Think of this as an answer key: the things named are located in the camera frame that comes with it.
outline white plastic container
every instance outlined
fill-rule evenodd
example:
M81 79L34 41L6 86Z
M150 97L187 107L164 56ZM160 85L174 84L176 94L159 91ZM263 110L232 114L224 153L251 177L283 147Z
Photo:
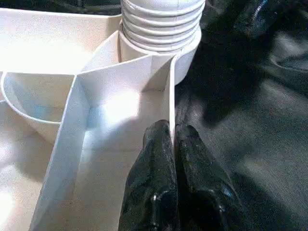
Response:
M50 28L50 20L55 20L53 26L57 20L63 20L62 29L79 36L79 40L97 36L97 40L93 41L100 42L95 42L91 48L85 43L82 49L90 55L69 67L58 60L53 63L56 56L48 60L51 51L42 52L38 58L38 51L34 51L32 57L27 47L19 46L19 50L10 47L13 54L24 58L28 55L29 60L26 60L28 65L19 58L14 64L2 63L1 90L13 110L5 104L6 110L0 111L7 115L1 117L5 118L2 121L8 123L0 124L0 137L13 137L6 136L8 128L14 129L9 132L15 132L16 137L19 137L18 133L22 135L15 139L17 144L22 142L21 145L14 143L19 148L3 151L4 156L25 154L25 161L33 161L24 152L31 153L31 149L36 156L46 156L43 150L48 156L52 144L39 139L35 130L45 139L55 142L50 161L47 159L49 163L44 180L33 185L24 177L18 183L22 187L14 185L27 192L18 195L18 206L11 208L9 220L4 221L4 226L0 224L0 229L10 231L12 227L18 227L16 230L28 230L36 204L30 226L32 231L113 231L118 225L127 173L141 149L144 130L159 119L168 119L170 134L174 138L174 85L185 77L200 42L201 31L198 29L193 41L184 48L164 54L132 44L121 30L118 31L119 18L116 17L0 9L1 25L17 28L16 31L2 30L0 42L4 44L11 38L12 44L20 45L24 40L35 47L31 39L32 33L36 33L39 47L48 51L48 46L52 45L52 39L48 40L49 31L58 31L57 38L49 36L63 40L63 43L73 43L74 36L66 35L64 31L61 33L59 27ZM103 24L106 30L102 29L102 34L93 31L91 35L88 27L82 27L86 33L79 34L69 27L76 25L76 20L81 24ZM37 25L38 31L26 28L23 32L19 23ZM10 49L1 49L6 55L11 53ZM60 61L64 61L60 56L67 51L55 49L53 52L59 55ZM32 62L38 59L48 60L48 65L35 66ZM42 106L48 110L38 113L35 108ZM26 127L35 134L35 138L24 139L25 132L19 132L18 126L10 126L10 114L16 115L20 121L18 125Z

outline white plastic tray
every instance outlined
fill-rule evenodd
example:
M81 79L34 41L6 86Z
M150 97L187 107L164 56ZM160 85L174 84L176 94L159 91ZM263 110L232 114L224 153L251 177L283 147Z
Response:
M22 132L20 139L1 138L42 152L28 159L16 149L12 156L48 162L35 187L20 178L31 196L17 190L18 201L9 194L21 208L11 208L3 230L27 230L35 204L30 230L117 230L126 177L144 130L167 119L174 136L174 85L185 77L201 32L182 51L158 54L128 42L118 30L120 19L0 9L0 43L8 44L0 47L1 91L12 108L2 102L6 119L0 132L14 123L17 131L36 130L45 139ZM43 153L50 154L52 144L49 160ZM10 186L1 181L3 188ZM14 221L19 217L22 227Z

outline plastic divider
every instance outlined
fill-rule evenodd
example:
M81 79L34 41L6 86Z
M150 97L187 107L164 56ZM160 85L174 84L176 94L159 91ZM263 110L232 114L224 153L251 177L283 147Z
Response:
M32 218L32 231L66 230L88 112L87 98L76 77Z

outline black fabric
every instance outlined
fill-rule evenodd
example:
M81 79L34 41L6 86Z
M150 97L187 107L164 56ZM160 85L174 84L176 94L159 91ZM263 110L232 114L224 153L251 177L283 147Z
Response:
M176 156L183 231L250 229L228 174L192 126L176 127Z
M308 229L305 7L284 13L253 40L231 26L218 38L203 30L176 86L176 122L196 128L254 230Z
M179 230L178 187L169 123L147 128L126 182L119 231Z
M2 0L0 7L100 15L117 15L121 13L120 0Z

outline white plastic panel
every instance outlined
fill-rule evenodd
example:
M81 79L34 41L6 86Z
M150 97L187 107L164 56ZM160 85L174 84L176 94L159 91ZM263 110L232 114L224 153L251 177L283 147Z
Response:
M146 54L133 49L127 39L116 31L94 52L82 72L112 66L121 62L137 59Z
M121 16L0 9L0 70L75 74Z
M66 230L88 112L85 93L75 78L30 230Z
M0 82L1 82L1 79L2 79L2 71L0 71ZM1 100L4 100L4 97L3 97L2 92L0 90L0 101Z

